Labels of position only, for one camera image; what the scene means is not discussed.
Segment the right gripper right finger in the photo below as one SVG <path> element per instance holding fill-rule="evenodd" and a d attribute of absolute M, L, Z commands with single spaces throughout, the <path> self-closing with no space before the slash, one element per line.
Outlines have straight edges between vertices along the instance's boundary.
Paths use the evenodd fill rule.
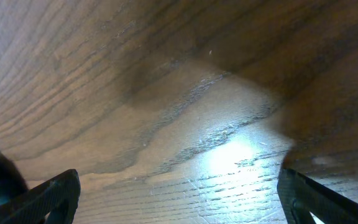
<path fill-rule="evenodd" d="M 288 223 L 358 223 L 358 203 L 293 170 L 282 169 L 277 191 Z"/>

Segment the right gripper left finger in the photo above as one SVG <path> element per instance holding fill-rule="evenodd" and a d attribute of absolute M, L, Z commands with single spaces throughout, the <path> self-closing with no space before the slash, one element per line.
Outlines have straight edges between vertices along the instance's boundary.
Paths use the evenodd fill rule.
<path fill-rule="evenodd" d="M 78 208 L 81 186 L 74 169 L 51 178 L 0 205 L 0 224 L 71 224 Z"/>

